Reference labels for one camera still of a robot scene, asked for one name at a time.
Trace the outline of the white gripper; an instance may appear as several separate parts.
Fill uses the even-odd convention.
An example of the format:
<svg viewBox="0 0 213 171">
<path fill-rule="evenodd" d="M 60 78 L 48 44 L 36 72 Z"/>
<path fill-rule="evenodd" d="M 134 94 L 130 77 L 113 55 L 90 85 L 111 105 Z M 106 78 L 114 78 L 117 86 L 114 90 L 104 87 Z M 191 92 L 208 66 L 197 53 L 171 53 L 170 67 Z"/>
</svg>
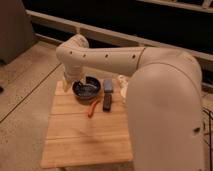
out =
<svg viewBox="0 0 213 171">
<path fill-rule="evenodd" d="M 76 81 L 80 81 L 83 77 L 83 71 L 81 68 L 65 69 L 63 74 L 63 90 L 67 92 L 72 84 Z"/>
</svg>

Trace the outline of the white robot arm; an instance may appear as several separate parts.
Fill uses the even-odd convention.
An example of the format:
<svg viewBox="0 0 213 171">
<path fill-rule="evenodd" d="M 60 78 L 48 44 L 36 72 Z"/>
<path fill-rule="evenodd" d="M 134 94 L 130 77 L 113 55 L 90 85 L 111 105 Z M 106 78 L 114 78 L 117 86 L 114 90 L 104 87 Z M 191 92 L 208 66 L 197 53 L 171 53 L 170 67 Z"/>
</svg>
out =
<svg viewBox="0 0 213 171">
<path fill-rule="evenodd" d="M 158 47 L 91 48 L 77 34 L 59 45 L 64 84 L 84 66 L 129 77 L 126 105 L 135 171 L 204 171 L 202 73 L 188 52 Z"/>
</svg>

